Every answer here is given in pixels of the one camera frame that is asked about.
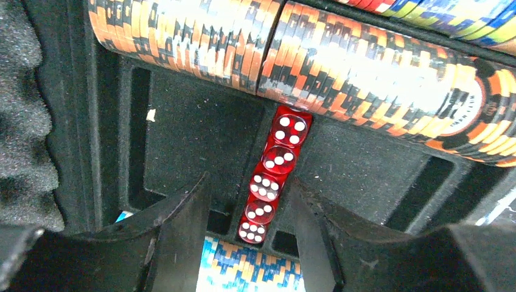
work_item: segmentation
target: white speck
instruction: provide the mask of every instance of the white speck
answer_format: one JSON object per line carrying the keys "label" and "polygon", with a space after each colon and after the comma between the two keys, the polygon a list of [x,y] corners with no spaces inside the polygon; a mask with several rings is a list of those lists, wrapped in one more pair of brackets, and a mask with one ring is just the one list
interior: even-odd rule
{"label": "white speck", "polygon": [[294,155],[292,153],[285,153],[285,155],[283,155],[283,157],[285,158],[286,161],[294,160]]}
{"label": "white speck", "polygon": [[283,131],[277,131],[275,134],[275,137],[279,140],[282,140],[285,137],[285,132]]}
{"label": "white speck", "polygon": [[151,122],[156,122],[156,121],[154,120],[154,116],[155,116],[155,115],[156,115],[156,109],[150,109],[150,110],[148,111],[148,113],[147,113],[147,118],[146,118],[146,120],[149,120],[149,121],[151,121]]}
{"label": "white speck", "polygon": [[285,160],[281,156],[278,156],[274,159],[274,163],[276,163],[277,165],[282,165],[284,162]]}
{"label": "white speck", "polygon": [[297,143],[299,143],[299,137],[297,137],[296,135],[294,135],[294,136],[290,136],[289,141],[290,141],[290,143],[292,143],[292,144],[297,144]]}
{"label": "white speck", "polygon": [[274,164],[274,161],[267,161],[267,162],[265,163],[265,167],[266,167],[266,168],[268,168],[268,169],[272,169],[274,166],[276,166],[276,165]]}
{"label": "white speck", "polygon": [[297,122],[296,125],[294,125],[294,129],[296,131],[302,131],[305,129],[305,123],[304,122]]}
{"label": "white speck", "polygon": [[282,125],[283,127],[286,127],[286,126],[290,125],[290,119],[287,117],[282,117],[279,120],[279,124]]}

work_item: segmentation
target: poker chip stack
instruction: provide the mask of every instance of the poker chip stack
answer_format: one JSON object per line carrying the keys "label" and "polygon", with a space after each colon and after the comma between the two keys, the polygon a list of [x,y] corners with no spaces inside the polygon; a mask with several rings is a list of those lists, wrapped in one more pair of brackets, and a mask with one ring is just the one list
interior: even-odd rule
{"label": "poker chip stack", "polygon": [[281,0],[88,0],[107,49],[255,93]]}
{"label": "poker chip stack", "polygon": [[294,2],[257,94],[497,166],[516,165],[515,70]]}
{"label": "poker chip stack", "polygon": [[334,0],[516,55],[516,1]]}

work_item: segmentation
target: die showing four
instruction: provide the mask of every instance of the die showing four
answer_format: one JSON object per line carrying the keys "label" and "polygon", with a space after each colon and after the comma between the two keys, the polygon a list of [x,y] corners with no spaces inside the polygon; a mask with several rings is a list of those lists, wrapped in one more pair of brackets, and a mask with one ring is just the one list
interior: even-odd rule
{"label": "die showing four", "polygon": [[311,114],[278,107],[262,159],[249,182],[249,197],[238,230],[244,242],[258,244],[265,240],[281,191],[298,161],[311,124]]}

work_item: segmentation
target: black foam lining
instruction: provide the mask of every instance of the black foam lining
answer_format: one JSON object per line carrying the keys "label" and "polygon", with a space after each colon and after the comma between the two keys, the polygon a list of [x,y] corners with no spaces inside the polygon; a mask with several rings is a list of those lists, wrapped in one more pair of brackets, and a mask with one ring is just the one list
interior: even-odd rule
{"label": "black foam lining", "polygon": [[52,190],[57,171],[46,150],[52,128],[34,68],[41,49],[19,1],[0,0],[0,223],[64,228]]}

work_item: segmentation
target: gray foam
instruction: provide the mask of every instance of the gray foam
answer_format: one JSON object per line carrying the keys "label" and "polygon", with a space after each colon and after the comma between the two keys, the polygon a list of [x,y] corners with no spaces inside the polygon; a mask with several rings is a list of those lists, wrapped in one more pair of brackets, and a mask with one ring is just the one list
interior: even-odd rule
{"label": "gray foam", "polygon": [[0,222],[65,224],[54,201],[57,171],[46,150],[50,114],[35,83],[41,48],[19,1],[0,0]]}

